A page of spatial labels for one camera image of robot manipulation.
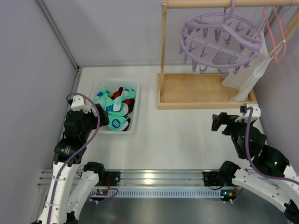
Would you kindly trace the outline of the argyle sock red yellow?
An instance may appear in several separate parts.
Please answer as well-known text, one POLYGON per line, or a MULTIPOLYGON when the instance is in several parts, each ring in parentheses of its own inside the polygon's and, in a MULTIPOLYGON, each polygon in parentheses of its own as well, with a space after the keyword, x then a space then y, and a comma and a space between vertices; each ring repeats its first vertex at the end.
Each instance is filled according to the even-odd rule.
MULTIPOLYGON (((118 91, 114 92, 109 97, 112 100, 115 100, 121 96, 122 92, 123 92, 123 87, 120 87, 118 91)), ((117 112, 111 112, 111 113, 117 116, 127 116, 133 111, 134 105, 135 105, 135 98, 122 99, 121 109, 117 112)))

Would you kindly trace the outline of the purple round clip hanger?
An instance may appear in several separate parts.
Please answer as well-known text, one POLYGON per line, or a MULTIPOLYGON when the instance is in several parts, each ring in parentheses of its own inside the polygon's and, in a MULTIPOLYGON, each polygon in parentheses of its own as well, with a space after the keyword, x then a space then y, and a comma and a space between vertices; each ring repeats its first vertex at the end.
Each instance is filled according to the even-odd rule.
POLYGON ((185 22, 180 33, 179 54, 204 75, 208 68, 222 77, 247 68, 262 47, 261 32, 245 18, 235 15, 236 2, 223 12, 201 14, 185 22))

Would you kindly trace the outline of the teal sock with blue patch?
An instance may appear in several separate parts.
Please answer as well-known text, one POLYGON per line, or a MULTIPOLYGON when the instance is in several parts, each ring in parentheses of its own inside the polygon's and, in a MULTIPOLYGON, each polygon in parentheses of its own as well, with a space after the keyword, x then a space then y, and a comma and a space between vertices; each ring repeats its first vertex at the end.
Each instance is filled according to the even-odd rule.
POLYGON ((109 119, 109 124, 107 125, 107 127, 111 131, 118 131, 118 132, 127 131, 131 122, 131 118, 129 117, 116 116, 112 114, 108 115, 108 119, 109 119))

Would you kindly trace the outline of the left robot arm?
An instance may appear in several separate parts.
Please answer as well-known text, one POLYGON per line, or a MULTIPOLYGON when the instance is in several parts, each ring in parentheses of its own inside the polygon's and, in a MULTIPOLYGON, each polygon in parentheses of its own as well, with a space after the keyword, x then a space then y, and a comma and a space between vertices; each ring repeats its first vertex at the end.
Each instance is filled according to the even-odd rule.
POLYGON ((108 113, 95 104, 96 111, 69 110, 64 122, 64 132, 54 149, 53 173, 50 189, 37 224, 77 224, 83 205, 91 189, 102 183, 104 165, 88 162, 79 183, 72 187, 81 165, 87 144, 94 138, 99 127, 109 123, 108 113))

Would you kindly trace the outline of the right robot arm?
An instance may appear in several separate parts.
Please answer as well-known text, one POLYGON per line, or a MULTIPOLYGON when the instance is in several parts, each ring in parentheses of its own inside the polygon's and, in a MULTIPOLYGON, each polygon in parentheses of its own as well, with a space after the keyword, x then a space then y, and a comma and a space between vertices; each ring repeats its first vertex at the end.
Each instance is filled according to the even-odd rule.
POLYGON ((217 172, 224 186, 236 185, 249 190, 279 209, 293 224, 299 222, 299 175, 290 161, 266 144, 267 137, 253 126, 248 115, 212 115, 212 131, 225 125, 223 135, 230 136, 237 155, 247 160, 259 177, 231 161, 224 161, 217 172))

